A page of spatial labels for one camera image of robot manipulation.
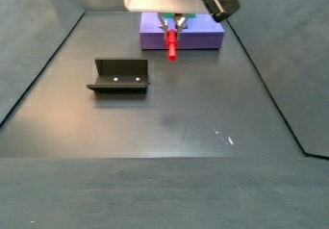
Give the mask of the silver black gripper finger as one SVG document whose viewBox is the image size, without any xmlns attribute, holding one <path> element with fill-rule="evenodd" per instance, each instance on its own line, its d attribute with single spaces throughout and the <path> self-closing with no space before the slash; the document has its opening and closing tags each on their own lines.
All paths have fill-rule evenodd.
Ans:
<svg viewBox="0 0 329 229">
<path fill-rule="evenodd" d="M 168 31 L 168 22 L 164 17 L 164 13 L 157 13 L 157 20 L 159 20 L 159 28 L 161 29 L 163 33 L 167 34 Z"/>
<path fill-rule="evenodd" d="M 175 28 L 176 31 L 180 33 L 183 29 L 187 28 L 186 22 L 187 22 L 188 15 L 183 13 L 175 14 Z"/>
</svg>

